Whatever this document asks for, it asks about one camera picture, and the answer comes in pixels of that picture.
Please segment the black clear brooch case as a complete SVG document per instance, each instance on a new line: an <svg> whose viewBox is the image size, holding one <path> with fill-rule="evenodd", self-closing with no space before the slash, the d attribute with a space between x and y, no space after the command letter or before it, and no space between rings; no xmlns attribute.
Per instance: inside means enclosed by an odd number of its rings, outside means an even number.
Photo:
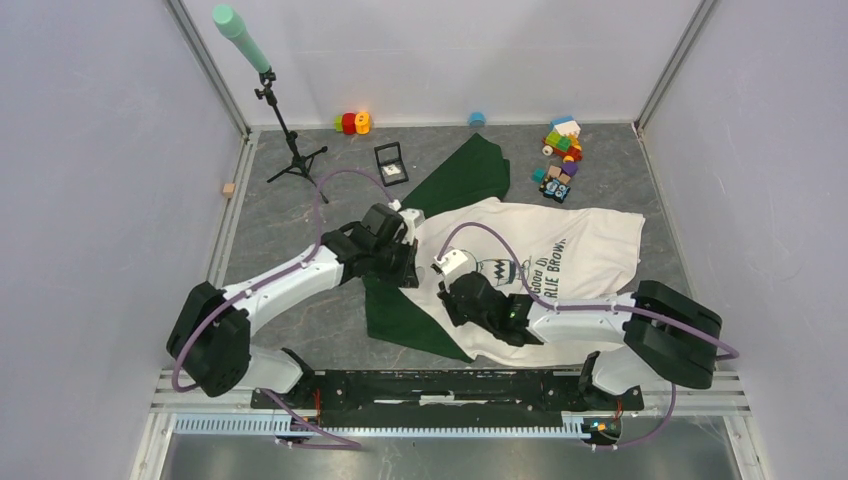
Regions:
<svg viewBox="0 0 848 480"><path fill-rule="evenodd" d="M385 187L391 187L409 181L407 168L403 161L401 144L398 141L374 147L378 174Z"/></svg>

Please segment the white and green t-shirt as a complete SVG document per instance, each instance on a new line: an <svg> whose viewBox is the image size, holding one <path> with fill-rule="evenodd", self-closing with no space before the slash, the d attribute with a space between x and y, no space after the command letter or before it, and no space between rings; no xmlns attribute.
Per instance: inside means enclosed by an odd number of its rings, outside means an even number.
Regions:
<svg viewBox="0 0 848 480"><path fill-rule="evenodd" d="M496 290L544 300L611 297L634 279L643 215L602 208L566 210L508 203L510 163L500 146L474 134L401 201L420 209L416 264L424 267L446 242L464 251ZM366 279L370 338L464 362L485 357L511 367L583 363L610 343L575 341L513 347L473 323L452 325L427 270L416 289Z"/></svg>

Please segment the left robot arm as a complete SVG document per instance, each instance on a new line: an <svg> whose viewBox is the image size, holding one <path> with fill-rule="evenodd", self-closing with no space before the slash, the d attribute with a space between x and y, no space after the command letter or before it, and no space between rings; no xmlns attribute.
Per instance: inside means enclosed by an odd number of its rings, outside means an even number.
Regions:
<svg viewBox="0 0 848 480"><path fill-rule="evenodd" d="M208 281L188 293L166 343L175 361L172 387L221 396L236 387L268 389L290 407L306 405L314 381L284 349L260 348L253 336L310 297L371 276L401 288L418 285L419 209L399 202L375 204L360 221L322 234L298 256L240 283L217 288Z"/></svg>

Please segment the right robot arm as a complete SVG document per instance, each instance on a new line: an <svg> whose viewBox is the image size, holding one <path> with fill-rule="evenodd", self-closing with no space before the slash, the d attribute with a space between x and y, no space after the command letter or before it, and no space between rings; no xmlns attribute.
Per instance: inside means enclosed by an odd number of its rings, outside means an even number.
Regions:
<svg viewBox="0 0 848 480"><path fill-rule="evenodd" d="M473 323L513 347L589 341L577 382L580 400L602 408L632 387L656 379L689 389L712 386L722 318L678 291L644 280L608 299L537 299L506 295L477 272L440 281L438 297L456 326Z"/></svg>

